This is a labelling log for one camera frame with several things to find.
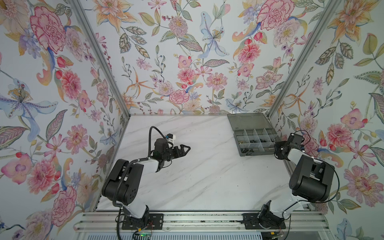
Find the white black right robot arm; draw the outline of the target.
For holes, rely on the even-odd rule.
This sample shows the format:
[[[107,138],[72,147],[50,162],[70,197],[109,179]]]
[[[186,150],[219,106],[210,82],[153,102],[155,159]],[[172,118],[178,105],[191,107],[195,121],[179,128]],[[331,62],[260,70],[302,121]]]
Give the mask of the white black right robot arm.
[[[305,138],[291,133],[286,141],[275,143],[275,155],[279,160],[296,165],[290,181],[292,191],[277,200],[263,205],[257,216],[263,229],[283,229],[291,213],[310,203],[329,201],[333,178],[337,177],[335,167],[305,153]]]

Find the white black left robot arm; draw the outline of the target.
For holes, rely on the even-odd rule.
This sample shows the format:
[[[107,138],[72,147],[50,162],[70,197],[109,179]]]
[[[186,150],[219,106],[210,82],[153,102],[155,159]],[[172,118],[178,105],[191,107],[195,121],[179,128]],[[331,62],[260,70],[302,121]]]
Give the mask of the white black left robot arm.
[[[103,185],[102,196],[123,211],[125,216],[142,219],[148,212],[148,206],[137,199],[142,177],[159,172],[166,162],[184,157],[190,150],[189,146],[174,146],[167,139],[157,139],[155,149],[150,150],[148,157],[115,162]]]

